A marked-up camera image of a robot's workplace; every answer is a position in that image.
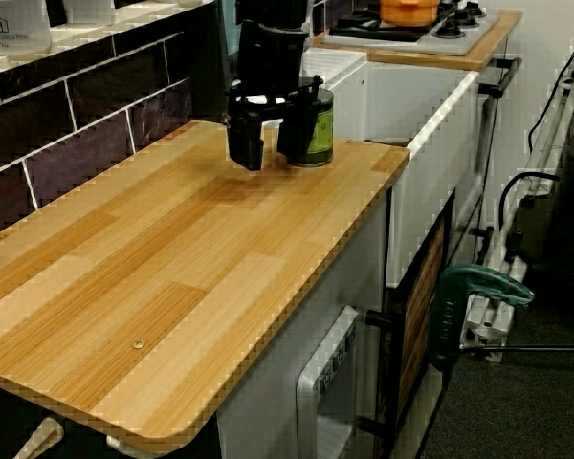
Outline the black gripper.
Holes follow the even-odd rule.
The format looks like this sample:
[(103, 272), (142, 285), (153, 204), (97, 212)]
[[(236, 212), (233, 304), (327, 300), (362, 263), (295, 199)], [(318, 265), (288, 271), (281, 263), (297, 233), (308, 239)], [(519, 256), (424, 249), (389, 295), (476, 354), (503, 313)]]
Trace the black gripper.
[(320, 76), (300, 74), (309, 28), (301, 19), (247, 18), (240, 23), (234, 81), (229, 89), (230, 158), (250, 171), (261, 169), (263, 120), (282, 119), (277, 151), (288, 163), (313, 163), (308, 150), (320, 109)]

